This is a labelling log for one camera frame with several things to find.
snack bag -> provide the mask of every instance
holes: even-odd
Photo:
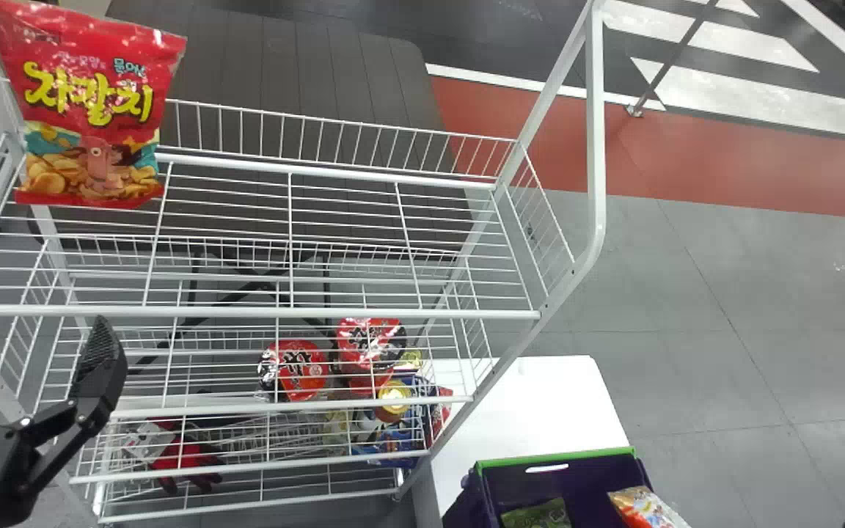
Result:
[[[500,514],[504,528],[571,528],[566,502],[562,497],[535,507],[524,507]]]
[[[162,192],[158,125],[184,37],[0,0],[0,56],[26,121],[15,200],[137,208]]]
[[[608,498],[628,528],[690,528],[646,485],[610,491]]]

white metal frame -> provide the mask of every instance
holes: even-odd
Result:
[[[83,492],[100,522],[380,494],[402,497],[428,471],[429,459],[462,427],[600,254],[606,227],[600,9],[601,0],[593,0],[580,13],[517,140],[169,100],[167,126],[174,126],[177,141],[160,146],[158,160],[165,175],[176,177],[178,184],[167,185],[160,200],[144,210],[128,211],[128,216],[91,221],[84,230],[71,214],[73,207],[34,206],[31,210],[40,233],[32,237],[5,230],[0,236],[0,274],[21,277],[18,284],[0,283],[0,294],[15,299],[0,301],[0,315],[11,318],[9,337],[0,351],[0,408],[13,419],[66,397],[68,372],[76,365],[73,347],[84,341],[90,315],[127,321],[144,318],[135,326],[121,325],[120,333],[133,353],[131,364],[152,355],[164,359],[164,364],[152,367],[158,377],[127,386],[114,421],[81,451],[76,469],[68,466],[70,477],[61,477],[62,485],[74,484]],[[574,251],[533,170],[527,147],[583,45],[587,46],[589,216],[586,247]],[[14,147],[20,128],[17,116],[0,71],[0,148],[11,163],[11,177],[0,177],[0,181],[6,181],[7,191],[24,172],[23,156]],[[267,135],[275,131],[278,150],[264,151]],[[234,172],[226,178],[211,177],[199,168]],[[278,177],[254,176],[270,174]],[[382,187],[348,190],[347,180],[373,181]],[[217,187],[218,181],[230,186]],[[426,188],[453,189],[465,198],[440,202],[439,194],[429,194]],[[327,197],[345,190],[350,193],[346,198]],[[370,211],[345,208],[341,213],[338,207],[345,203]],[[12,207],[8,199],[0,201],[0,225],[24,220],[11,216]],[[318,210],[312,213],[326,215],[322,218],[341,214],[348,221],[309,217],[308,207]],[[458,230],[426,226],[426,219],[439,218],[444,225],[456,213],[461,214]],[[228,221],[236,228],[212,230],[205,224],[210,220]],[[316,235],[310,231],[314,228],[326,231]],[[361,234],[345,237],[335,231],[341,228]],[[380,238],[375,232],[386,235]],[[23,245],[32,239],[40,243]],[[301,260],[307,252],[322,254],[323,261]],[[185,281],[214,284],[195,285],[191,291],[216,298],[251,280],[248,274],[225,271],[231,267],[279,268],[285,274],[253,279],[271,283],[271,290],[256,290],[241,304],[209,307],[193,302],[194,294],[185,290]],[[316,285],[324,288],[316,290]],[[326,305],[328,298],[332,305]],[[175,344],[174,336],[180,339],[184,334],[180,318],[212,315],[261,322],[251,329],[241,323],[201,328],[194,337]],[[229,361],[222,364],[212,359],[238,353],[229,348],[237,341],[245,340],[246,348],[239,348],[251,352],[271,339],[295,335],[301,325],[292,320],[341,317],[402,318],[410,328],[411,345],[422,352],[426,380],[432,386],[455,384],[455,393],[449,397],[420,394],[402,400],[418,408],[420,416],[425,415],[425,406],[463,404],[456,406],[460,411],[425,449],[355,455],[350,453],[348,434],[345,445],[331,446],[345,449],[345,454],[312,450],[315,439],[326,436],[314,429],[322,412],[350,412],[379,403],[336,397],[333,392],[305,402],[255,401],[245,392],[251,382],[248,373],[234,371]],[[486,320],[525,320],[529,326],[497,355],[487,343]],[[43,330],[51,321],[56,321],[53,334]],[[310,325],[312,330],[322,330]],[[45,334],[54,337],[44,338]],[[164,342],[165,335],[168,345],[153,347],[152,343]],[[434,344],[439,338],[450,343],[447,356]],[[250,345],[256,339],[259,342]],[[71,347],[71,352],[64,352],[64,347]],[[33,385],[27,372],[32,355],[48,357],[48,363],[43,374],[34,374],[40,385],[29,407],[17,399]],[[190,394],[187,387],[205,375],[221,385],[242,388]],[[183,394],[178,393],[182,386]],[[198,424],[224,415],[248,418],[239,421],[244,428],[198,429]],[[234,479],[226,488],[237,492],[235,498],[226,498],[225,492],[206,504],[184,483],[183,495],[174,499],[153,495],[154,487],[147,482],[154,477],[202,471],[181,468],[180,458],[178,468],[164,471],[120,465],[125,459],[114,439],[120,438],[127,423],[160,417],[178,423],[182,433],[207,435],[206,444],[222,448],[231,462],[221,472]],[[273,439],[278,421],[290,417],[314,420],[300,424],[307,427],[282,429],[291,431],[289,441],[303,446],[285,457],[284,444]],[[414,427],[413,434],[422,434],[423,428]],[[211,440],[212,435],[220,440]],[[334,480],[351,471],[346,464],[407,455],[420,458],[417,467],[411,472],[378,468],[375,471],[383,475],[382,481],[370,480],[382,485],[365,488],[359,478]],[[278,488],[268,484],[286,478],[271,480],[269,472],[321,466],[326,487],[319,491],[312,491],[311,481]],[[336,482],[346,485],[336,488]],[[278,491],[286,488],[294,491]],[[180,504],[171,505],[169,499]]]

crosswalk marking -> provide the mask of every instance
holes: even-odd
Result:
[[[706,4],[709,1],[710,0],[687,0],[687,2],[693,2],[695,4]],[[743,15],[758,18],[758,13],[755,13],[754,9],[748,7],[748,4],[745,4],[744,0],[719,0],[717,7],[721,10],[730,10],[736,13],[741,13]]]
[[[691,17],[653,7],[638,6],[623,0],[607,0],[601,19],[608,28],[641,37],[678,43],[693,23]],[[690,45],[799,70],[818,71],[787,40],[770,34],[704,21]]]
[[[661,63],[631,59],[650,81]],[[657,87],[664,104],[794,127],[845,133],[845,99],[674,66]]]

gray tile floor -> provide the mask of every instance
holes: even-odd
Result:
[[[549,194],[580,246],[584,197]],[[691,525],[841,525],[845,218],[634,197],[608,207],[600,261],[527,353],[596,358],[654,487]],[[490,332],[496,352],[516,335]],[[309,526],[348,508],[132,525]],[[353,521],[411,526],[411,512],[368,502]]]

metal pole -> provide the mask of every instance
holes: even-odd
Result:
[[[582,12],[576,20],[576,26],[573,26],[573,31],[569,34],[568,39],[566,39],[566,44],[563,44],[560,57],[556,59],[556,64],[553,64],[553,70],[550,71],[549,77],[546,78],[543,90],[537,96],[537,101],[533,104],[533,110],[530,110],[530,116],[527,116],[527,121],[524,122],[524,127],[520,130],[520,135],[517,136],[517,143],[523,146],[523,150],[514,148],[510,156],[507,157],[507,161],[504,161],[504,167],[500,170],[500,176],[497,177],[497,186],[500,187],[510,183],[520,164],[523,163],[525,151],[530,147],[530,142],[533,141],[537,130],[540,129],[540,123],[546,117],[546,111],[549,110],[550,105],[553,104],[553,100],[556,99],[557,92],[560,91],[563,81],[566,80],[566,74],[569,73],[570,67],[576,62],[579,50],[582,49],[582,44],[586,41],[586,19],[589,17],[593,4],[599,7],[601,6],[601,0],[590,0],[582,8]]]
[[[603,56],[601,56],[601,10],[600,2],[594,2],[596,6],[585,21],[585,34],[587,37],[586,47],[586,178],[589,185],[589,223],[588,241],[586,248],[576,260],[576,264],[569,274],[551,288],[550,297],[544,303],[541,310],[540,320],[536,321],[530,328],[520,334],[513,345],[511,345],[497,363],[491,369],[491,373],[484,378],[484,381],[475,390],[472,401],[452,418],[449,425],[443,429],[442,434],[436,439],[435,444],[429,448],[429,456],[420,459],[416,469],[403,481],[403,485],[396,492],[400,498],[412,488],[413,484],[430,470],[433,457],[442,451],[446,443],[452,438],[459,427],[465,424],[466,418],[477,408],[478,404],[491,391],[494,385],[500,380],[513,361],[526,350],[530,342],[540,334],[546,322],[556,314],[557,309],[566,300],[574,288],[582,282],[586,274],[598,260],[601,253],[601,245],[604,243],[604,228],[606,227],[606,171],[604,171],[604,85],[603,78]]]
[[[670,67],[677,63],[681,54],[684,53],[684,49],[690,44],[690,40],[693,40],[694,34],[697,34],[697,30],[700,29],[700,26],[702,26],[703,22],[706,20],[706,15],[708,15],[710,10],[713,10],[715,5],[718,3],[719,0],[710,0],[704,4],[703,9],[700,10],[700,14],[698,14],[697,17],[693,19],[693,23],[690,24],[687,33],[684,33],[683,39],[680,39],[680,43],[677,43],[677,47],[673,50],[673,56],[670,60],[667,60],[667,62],[664,63],[664,66],[661,66],[660,70],[657,71],[657,74],[654,75],[654,79],[651,79],[651,83],[648,84],[647,90],[644,90],[641,97],[637,99],[637,103],[629,104],[624,107],[624,109],[628,111],[628,114],[631,114],[633,117],[644,116],[644,111],[641,110],[641,108],[644,107],[644,103],[647,103],[648,99],[651,99],[651,96],[654,95],[654,90],[657,90],[657,84],[660,84],[660,81],[664,80],[664,76],[667,75],[668,71],[670,71]]]

